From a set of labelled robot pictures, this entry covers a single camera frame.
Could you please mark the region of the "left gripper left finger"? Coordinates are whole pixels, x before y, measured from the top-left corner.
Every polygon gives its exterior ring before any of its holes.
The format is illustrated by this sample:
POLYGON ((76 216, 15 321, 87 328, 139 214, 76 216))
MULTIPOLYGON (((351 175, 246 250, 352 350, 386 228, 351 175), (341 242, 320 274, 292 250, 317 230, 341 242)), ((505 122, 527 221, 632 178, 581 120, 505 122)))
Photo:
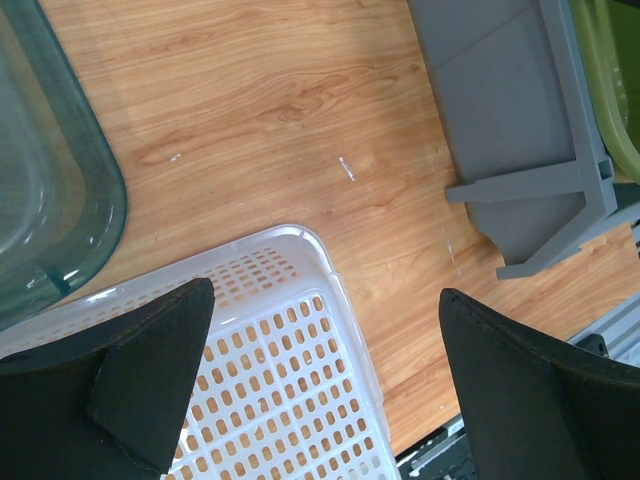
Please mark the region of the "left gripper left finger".
POLYGON ((196 278, 1 361, 4 479, 158 479, 173 462, 214 308, 196 278))

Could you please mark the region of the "white perforated plastic basket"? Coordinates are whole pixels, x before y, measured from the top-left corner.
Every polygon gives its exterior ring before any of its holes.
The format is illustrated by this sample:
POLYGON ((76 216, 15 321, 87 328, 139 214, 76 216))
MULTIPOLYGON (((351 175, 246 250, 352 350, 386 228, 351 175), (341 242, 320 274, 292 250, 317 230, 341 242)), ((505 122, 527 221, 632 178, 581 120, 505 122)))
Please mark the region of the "white perforated plastic basket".
POLYGON ((339 274, 281 225, 50 309, 1 335, 37 347, 209 278, 215 306, 172 479, 395 479, 383 395, 339 274))

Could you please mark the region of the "teal translucent perforated basket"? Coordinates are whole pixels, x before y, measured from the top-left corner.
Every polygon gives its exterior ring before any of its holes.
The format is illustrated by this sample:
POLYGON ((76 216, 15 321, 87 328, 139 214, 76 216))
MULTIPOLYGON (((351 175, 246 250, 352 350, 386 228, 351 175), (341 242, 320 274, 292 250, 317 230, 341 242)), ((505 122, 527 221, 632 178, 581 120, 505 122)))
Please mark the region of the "teal translucent perforated basket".
POLYGON ((123 174, 37 1, 1 4, 1 327, 78 290, 128 213, 123 174))

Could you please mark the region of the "grey plastic tray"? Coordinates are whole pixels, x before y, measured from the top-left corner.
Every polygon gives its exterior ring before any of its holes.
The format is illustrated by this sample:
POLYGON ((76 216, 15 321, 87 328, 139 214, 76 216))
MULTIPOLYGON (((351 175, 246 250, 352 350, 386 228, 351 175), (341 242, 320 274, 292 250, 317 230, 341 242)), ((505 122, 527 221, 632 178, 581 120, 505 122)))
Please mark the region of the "grey plastic tray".
POLYGON ((596 122, 591 2, 413 1, 462 203, 499 250, 501 279, 538 274, 639 218, 596 122))

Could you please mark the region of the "olive green plastic tub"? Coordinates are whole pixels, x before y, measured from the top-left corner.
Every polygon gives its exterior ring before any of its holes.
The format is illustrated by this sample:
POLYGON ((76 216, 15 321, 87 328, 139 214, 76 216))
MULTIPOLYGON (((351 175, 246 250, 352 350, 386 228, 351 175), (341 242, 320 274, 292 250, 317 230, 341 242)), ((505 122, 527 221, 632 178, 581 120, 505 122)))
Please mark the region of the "olive green plastic tub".
POLYGON ((639 182, 639 3, 571 1, 596 122, 622 182, 639 182))

